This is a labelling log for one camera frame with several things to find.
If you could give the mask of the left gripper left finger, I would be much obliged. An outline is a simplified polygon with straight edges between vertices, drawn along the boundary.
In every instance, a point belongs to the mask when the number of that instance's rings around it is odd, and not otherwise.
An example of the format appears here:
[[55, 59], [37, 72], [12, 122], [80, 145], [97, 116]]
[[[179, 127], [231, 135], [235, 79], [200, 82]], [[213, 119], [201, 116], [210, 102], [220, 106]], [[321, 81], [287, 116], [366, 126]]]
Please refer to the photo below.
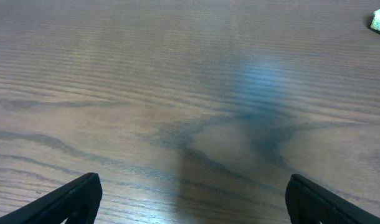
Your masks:
[[93, 224], [102, 199], [97, 173], [89, 172], [0, 218], [0, 224]]

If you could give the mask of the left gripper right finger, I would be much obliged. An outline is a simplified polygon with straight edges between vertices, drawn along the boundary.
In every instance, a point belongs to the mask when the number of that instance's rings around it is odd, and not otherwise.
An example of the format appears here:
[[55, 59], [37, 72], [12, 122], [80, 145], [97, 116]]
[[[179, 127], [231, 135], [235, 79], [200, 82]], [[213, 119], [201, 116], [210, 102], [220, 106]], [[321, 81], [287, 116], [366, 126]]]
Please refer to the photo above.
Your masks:
[[380, 224], [380, 218], [353, 205], [300, 174], [285, 191], [292, 224]]

